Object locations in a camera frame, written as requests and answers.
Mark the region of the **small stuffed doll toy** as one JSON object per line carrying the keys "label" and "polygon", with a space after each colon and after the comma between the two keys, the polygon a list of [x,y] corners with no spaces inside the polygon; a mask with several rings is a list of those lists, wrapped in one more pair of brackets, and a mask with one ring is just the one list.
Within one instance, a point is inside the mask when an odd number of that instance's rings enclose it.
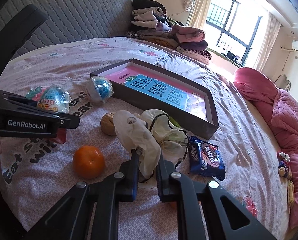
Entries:
{"label": "small stuffed doll toy", "polygon": [[278,174],[280,177],[292,180],[292,171],[290,167],[290,157],[284,152],[277,152],[277,158],[279,161]]}

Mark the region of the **yellow snack packet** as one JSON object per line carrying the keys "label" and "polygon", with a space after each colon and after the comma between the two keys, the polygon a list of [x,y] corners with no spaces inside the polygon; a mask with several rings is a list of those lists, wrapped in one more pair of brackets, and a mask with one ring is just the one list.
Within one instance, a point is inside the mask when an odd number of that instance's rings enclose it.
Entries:
{"label": "yellow snack packet", "polygon": [[291,180],[288,181],[287,199],[288,199],[289,205],[293,205],[293,203],[295,202],[295,189],[294,189],[294,184]]}

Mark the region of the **blue white Kinder egg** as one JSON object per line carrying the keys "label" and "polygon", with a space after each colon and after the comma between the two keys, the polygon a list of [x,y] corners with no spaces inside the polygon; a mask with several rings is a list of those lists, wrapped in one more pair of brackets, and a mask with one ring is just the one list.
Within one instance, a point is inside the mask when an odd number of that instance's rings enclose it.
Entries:
{"label": "blue white Kinder egg", "polygon": [[86,85],[86,93],[96,105],[106,103],[114,94],[111,82],[102,76],[92,76]]}

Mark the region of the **dark framed window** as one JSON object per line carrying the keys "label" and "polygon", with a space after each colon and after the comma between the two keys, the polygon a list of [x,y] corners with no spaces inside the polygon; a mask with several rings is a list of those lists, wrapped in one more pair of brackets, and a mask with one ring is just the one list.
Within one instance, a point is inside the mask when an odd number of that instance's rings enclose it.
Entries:
{"label": "dark framed window", "polygon": [[253,50],[253,42],[263,16],[237,0],[211,0],[206,17],[214,49],[243,66]]}

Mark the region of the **shallow brown cardboard box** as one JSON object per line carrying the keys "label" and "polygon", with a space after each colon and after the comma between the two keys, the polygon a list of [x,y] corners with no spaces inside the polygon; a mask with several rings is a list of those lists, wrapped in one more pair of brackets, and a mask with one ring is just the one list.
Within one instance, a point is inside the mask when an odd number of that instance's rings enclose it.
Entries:
{"label": "shallow brown cardboard box", "polygon": [[172,71],[131,59],[98,69],[90,76],[108,79],[114,98],[144,111],[162,110],[182,128],[206,140],[219,128],[211,91]]}

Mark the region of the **pink quilted blanket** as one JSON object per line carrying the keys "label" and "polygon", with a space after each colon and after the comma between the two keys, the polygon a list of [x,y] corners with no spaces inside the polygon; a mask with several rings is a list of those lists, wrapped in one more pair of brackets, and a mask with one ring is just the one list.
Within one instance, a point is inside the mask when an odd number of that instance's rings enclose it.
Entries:
{"label": "pink quilted blanket", "polygon": [[289,225],[291,229],[298,228],[298,102],[253,68],[236,70],[233,84],[256,107],[282,152],[290,157],[295,202],[291,208]]}

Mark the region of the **orange mandarin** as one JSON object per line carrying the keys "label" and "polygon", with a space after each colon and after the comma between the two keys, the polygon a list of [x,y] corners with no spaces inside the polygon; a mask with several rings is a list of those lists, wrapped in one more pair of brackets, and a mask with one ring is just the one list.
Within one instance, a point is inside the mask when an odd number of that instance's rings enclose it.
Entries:
{"label": "orange mandarin", "polygon": [[177,203],[176,202],[169,202],[170,207],[172,207],[173,209],[177,209]]}
{"label": "orange mandarin", "polygon": [[73,155],[74,172],[84,179],[94,179],[105,170],[105,158],[95,146],[82,146]]}

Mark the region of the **beige right curtain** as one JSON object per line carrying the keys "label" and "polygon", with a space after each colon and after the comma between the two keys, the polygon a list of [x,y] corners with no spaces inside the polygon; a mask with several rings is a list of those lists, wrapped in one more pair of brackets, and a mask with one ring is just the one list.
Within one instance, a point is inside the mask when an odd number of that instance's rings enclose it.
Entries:
{"label": "beige right curtain", "polygon": [[281,23],[276,19],[276,17],[269,11],[267,12],[266,19],[267,24],[264,38],[254,64],[254,68],[256,68],[256,70],[258,70],[259,72],[262,72],[264,70],[265,64],[267,63],[271,50],[282,26]]}

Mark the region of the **grey quilted headboard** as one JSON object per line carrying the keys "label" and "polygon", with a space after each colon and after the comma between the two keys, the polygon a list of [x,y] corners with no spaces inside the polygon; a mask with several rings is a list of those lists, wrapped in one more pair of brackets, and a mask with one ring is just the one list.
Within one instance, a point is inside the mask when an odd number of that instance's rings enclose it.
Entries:
{"label": "grey quilted headboard", "polygon": [[132,0],[8,0],[0,10],[0,31],[25,6],[48,16],[14,54],[54,44],[122,36],[131,25]]}

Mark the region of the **blue Oreo cookie packet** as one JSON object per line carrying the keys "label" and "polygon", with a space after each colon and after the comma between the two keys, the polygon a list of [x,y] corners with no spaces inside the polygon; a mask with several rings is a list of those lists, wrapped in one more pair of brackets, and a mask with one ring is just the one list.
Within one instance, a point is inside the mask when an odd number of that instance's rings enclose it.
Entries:
{"label": "blue Oreo cookie packet", "polygon": [[194,136],[189,137],[189,141],[190,173],[223,181],[226,171],[218,146]]}

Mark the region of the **pink and blue book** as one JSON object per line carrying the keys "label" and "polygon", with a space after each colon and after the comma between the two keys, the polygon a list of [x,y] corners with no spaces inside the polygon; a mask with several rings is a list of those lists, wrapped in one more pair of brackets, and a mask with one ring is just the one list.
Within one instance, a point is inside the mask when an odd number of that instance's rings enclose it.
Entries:
{"label": "pink and blue book", "polygon": [[102,76],[206,120],[203,93],[168,75],[130,64],[106,70]]}

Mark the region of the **beige curtain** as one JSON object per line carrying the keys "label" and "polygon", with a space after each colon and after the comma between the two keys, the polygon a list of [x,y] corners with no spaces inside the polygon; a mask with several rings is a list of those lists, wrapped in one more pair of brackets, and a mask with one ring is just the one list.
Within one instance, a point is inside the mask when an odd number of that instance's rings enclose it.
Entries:
{"label": "beige curtain", "polygon": [[191,27],[203,29],[210,4],[211,0],[186,0],[184,8],[189,12],[187,24]]}
{"label": "beige curtain", "polygon": [[264,38],[254,64],[254,68],[256,68],[256,70],[258,70],[259,72],[262,72],[264,70],[265,64],[267,63],[271,50],[282,26],[281,23],[276,19],[276,17],[269,11],[267,12],[266,19],[267,24]]}

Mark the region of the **pile of folded clothes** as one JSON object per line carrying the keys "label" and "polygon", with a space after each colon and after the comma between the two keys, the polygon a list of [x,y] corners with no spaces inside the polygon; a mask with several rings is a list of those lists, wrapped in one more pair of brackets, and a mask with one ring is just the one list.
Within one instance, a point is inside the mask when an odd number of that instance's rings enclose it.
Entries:
{"label": "pile of folded clothes", "polygon": [[174,49],[206,65],[212,59],[202,29],[188,27],[167,16],[165,7],[154,0],[133,0],[132,20],[126,37]]}

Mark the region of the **red blue Kinder egg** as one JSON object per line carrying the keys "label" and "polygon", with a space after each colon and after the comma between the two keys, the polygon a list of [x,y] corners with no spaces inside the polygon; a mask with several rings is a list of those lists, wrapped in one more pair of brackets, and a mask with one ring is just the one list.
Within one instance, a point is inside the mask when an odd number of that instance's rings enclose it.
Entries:
{"label": "red blue Kinder egg", "polygon": [[71,97],[62,87],[52,85],[42,93],[38,100],[37,107],[43,110],[69,113]]}

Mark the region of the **walnut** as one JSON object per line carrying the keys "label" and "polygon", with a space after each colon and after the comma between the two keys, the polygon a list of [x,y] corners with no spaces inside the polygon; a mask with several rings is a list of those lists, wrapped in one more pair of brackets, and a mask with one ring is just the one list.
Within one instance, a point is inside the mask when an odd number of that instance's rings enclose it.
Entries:
{"label": "walnut", "polygon": [[108,136],[116,136],[115,126],[114,126],[114,113],[106,113],[100,121],[101,131]]}

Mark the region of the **beige left curtain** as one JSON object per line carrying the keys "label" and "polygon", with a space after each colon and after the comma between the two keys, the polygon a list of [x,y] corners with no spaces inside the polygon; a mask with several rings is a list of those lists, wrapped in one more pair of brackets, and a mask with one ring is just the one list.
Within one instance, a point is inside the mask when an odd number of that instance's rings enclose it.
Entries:
{"label": "beige left curtain", "polygon": [[184,8],[189,12],[187,24],[191,27],[203,29],[210,4],[211,0],[186,0]]}

